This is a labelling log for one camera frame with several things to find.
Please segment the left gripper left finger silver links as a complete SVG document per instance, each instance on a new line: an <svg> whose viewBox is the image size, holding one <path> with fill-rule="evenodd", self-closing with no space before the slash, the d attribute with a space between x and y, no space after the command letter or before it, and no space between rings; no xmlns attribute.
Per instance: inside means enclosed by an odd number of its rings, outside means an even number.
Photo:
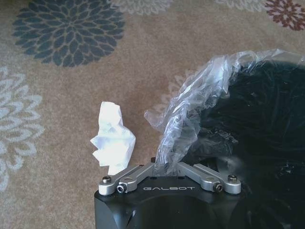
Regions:
<svg viewBox="0 0 305 229"><path fill-rule="evenodd" d="M134 192L140 186L144 191L162 190L158 181L159 175L167 170L166 164L157 164L155 158L145 165L128 166L115 175L107 175L98 184L100 195L112 195L114 193L127 194Z"/></svg>

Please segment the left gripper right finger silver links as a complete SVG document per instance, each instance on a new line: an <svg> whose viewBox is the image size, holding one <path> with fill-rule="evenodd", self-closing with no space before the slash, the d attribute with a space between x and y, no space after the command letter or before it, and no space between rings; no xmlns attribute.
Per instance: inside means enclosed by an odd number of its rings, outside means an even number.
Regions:
<svg viewBox="0 0 305 229"><path fill-rule="evenodd" d="M221 173L201 164L193 166L179 162L175 166L166 164L167 174L187 177L197 183L201 189L213 193L225 191L228 194L240 194L241 182L235 175L223 176Z"/></svg>

